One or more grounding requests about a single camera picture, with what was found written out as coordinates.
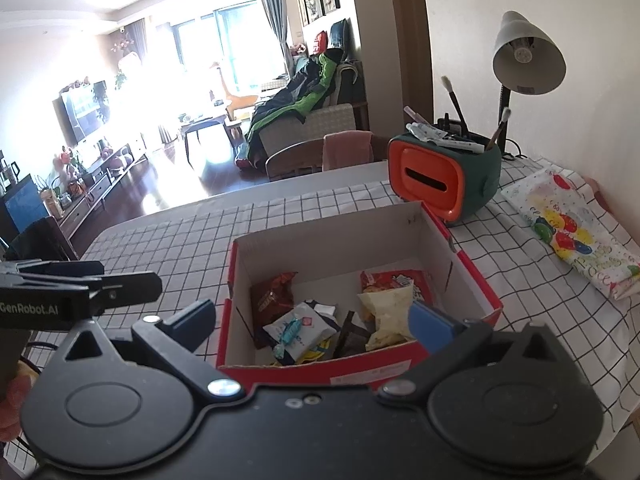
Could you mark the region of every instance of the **checkered tablecloth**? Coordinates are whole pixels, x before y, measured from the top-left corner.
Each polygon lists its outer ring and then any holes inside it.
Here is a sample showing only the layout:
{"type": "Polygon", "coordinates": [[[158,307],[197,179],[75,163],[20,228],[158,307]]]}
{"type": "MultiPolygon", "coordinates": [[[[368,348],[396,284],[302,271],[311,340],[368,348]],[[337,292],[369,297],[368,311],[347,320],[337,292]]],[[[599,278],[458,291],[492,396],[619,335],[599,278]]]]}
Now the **checkered tablecloth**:
{"type": "MultiPolygon", "coordinates": [[[[542,165],[549,163],[529,159],[505,162],[500,186],[508,186],[542,165]]],[[[571,171],[562,173],[577,186],[617,240],[640,253],[626,231],[597,205],[591,188],[580,176],[571,171]]],[[[148,314],[165,319],[201,298],[211,299],[221,309],[228,298],[226,275],[235,237],[399,202],[388,182],[373,182],[187,218],[180,218],[177,209],[169,221],[121,231],[111,228],[96,238],[83,259],[100,260],[107,272],[152,270],[162,277],[164,292],[153,303],[117,308],[98,322],[105,328],[125,328],[148,314]]],[[[622,301],[604,298],[538,240],[500,193],[476,215],[450,226],[450,230],[458,247],[466,251],[504,303],[498,328],[519,330],[530,320],[545,322],[584,371],[605,412],[604,428],[594,450],[597,454],[640,404],[640,311],[636,308],[640,296],[622,301]]],[[[219,332],[216,328],[196,352],[212,364],[219,332]]],[[[62,338],[63,334],[56,333],[39,336],[55,342],[62,338]]],[[[48,356],[46,350],[32,354],[40,366],[46,364],[48,356]]],[[[7,453],[15,454],[16,448],[9,446],[7,453]]]]}

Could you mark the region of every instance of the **open box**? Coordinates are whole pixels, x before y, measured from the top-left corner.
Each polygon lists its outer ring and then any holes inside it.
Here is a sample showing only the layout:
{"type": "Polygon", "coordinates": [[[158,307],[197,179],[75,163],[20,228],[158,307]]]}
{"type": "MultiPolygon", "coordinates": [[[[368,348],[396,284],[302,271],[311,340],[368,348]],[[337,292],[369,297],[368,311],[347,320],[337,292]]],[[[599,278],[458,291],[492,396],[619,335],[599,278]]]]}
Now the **open box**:
{"type": "Polygon", "coordinates": [[[273,367],[270,348],[256,350],[250,287],[281,272],[297,272],[295,303],[337,305],[338,323],[362,311],[363,270],[418,269],[425,274],[434,306],[458,320],[495,324],[502,303],[450,233],[423,204],[403,203],[267,229],[233,244],[216,367],[251,389],[255,383],[370,384],[404,373],[428,356],[407,342],[351,357],[273,367]]]}

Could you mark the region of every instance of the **television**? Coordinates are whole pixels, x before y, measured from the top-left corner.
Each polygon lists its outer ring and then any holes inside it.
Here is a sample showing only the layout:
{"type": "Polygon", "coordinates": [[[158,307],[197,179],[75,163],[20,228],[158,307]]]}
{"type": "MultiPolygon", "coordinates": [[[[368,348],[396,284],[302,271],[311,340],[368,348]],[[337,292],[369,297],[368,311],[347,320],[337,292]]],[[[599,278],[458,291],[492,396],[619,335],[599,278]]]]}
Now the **television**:
{"type": "Polygon", "coordinates": [[[105,81],[70,88],[62,92],[60,98],[78,142],[99,130],[111,118],[105,81]]]}

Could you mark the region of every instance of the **white label on box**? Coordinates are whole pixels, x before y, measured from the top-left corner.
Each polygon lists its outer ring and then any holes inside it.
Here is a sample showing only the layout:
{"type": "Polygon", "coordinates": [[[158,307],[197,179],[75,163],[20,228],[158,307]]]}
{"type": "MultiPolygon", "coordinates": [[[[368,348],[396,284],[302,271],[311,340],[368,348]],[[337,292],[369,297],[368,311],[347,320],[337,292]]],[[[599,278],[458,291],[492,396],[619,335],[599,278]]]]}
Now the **white label on box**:
{"type": "Polygon", "coordinates": [[[380,368],[372,368],[363,372],[356,372],[349,375],[341,375],[331,378],[331,384],[341,386],[342,384],[369,384],[391,377],[396,377],[405,373],[411,367],[411,359],[401,361],[392,365],[381,366],[380,368]]]}

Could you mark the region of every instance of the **silver screw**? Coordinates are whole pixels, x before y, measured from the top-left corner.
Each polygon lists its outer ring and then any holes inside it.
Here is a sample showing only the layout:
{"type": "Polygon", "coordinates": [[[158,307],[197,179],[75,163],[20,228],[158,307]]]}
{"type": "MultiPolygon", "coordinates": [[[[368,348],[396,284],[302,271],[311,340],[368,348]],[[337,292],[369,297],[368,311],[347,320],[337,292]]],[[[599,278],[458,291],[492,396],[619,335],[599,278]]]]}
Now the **silver screw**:
{"type": "Polygon", "coordinates": [[[322,402],[322,399],[314,394],[306,396],[304,400],[305,404],[308,404],[309,406],[314,406],[315,404],[320,404],[320,402],[322,402]]]}
{"type": "Polygon", "coordinates": [[[394,379],[382,386],[382,391],[394,397],[411,395],[417,390],[415,384],[407,379],[394,379]]]}
{"type": "Polygon", "coordinates": [[[292,410],[297,410],[299,408],[302,408],[302,406],[304,406],[305,403],[302,402],[300,399],[287,399],[284,401],[284,405],[287,408],[291,408],[292,410]]]}
{"type": "Polygon", "coordinates": [[[207,390],[216,397],[233,397],[240,393],[242,386],[233,379],[217,379],[209,383],[207,390]]]}

